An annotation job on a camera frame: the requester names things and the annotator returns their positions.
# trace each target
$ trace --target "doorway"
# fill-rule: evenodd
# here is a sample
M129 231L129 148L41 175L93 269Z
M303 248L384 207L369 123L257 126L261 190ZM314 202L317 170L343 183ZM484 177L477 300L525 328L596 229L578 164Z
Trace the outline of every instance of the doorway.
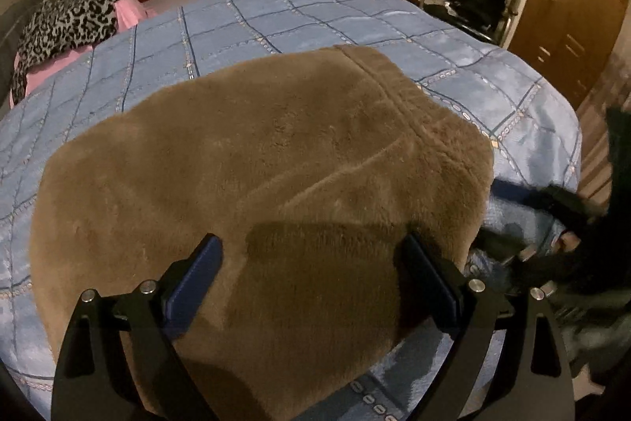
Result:
M605 69L629 0L527 0L509 50L576 109Z

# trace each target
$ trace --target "blue padded clamp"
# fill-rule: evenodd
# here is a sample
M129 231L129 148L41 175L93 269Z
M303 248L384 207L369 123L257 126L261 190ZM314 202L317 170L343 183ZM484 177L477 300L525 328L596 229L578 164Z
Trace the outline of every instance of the blue padded clamp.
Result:
M536 189L534 188L502 179L495 179L491 183L491 195L516 204L527 204L528 199L535 193Z
M166 270L160 286L162 331L168 339L176 339L189 329L222 260L222 241L207 234L188 259L178 260Z

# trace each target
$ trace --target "bed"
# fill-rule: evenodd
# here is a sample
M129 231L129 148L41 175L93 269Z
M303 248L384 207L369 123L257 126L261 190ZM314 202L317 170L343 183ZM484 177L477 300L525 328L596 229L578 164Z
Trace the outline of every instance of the bed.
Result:
M83 54L0 121L0 358L50 416L54 362L30 291L30 218L46 160L65 141L163 86L258 56L370 45L431 98L474 124L495 149L498 177L575 190L581 131L569 103L521 59L432 18L405 0L195 0ZM545 251L559 227L493 198L485 225ZM496 287L498 263L469 257ZM484 398L502 344L493 339L469 399ZM402 419L427 390L450 339L430 321L365 375L297 419Z

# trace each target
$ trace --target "brown fleece blanket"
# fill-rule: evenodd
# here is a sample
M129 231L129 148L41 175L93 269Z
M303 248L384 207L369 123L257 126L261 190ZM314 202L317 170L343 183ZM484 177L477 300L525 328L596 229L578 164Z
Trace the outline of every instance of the brown fleece blanket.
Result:
M492 159L372 48L162 89L46 165L30 258L53 353L81 291L130 292L212 232L223 265L176 350L222 420L291 419L414 324L395 258L407 229L464 265Z

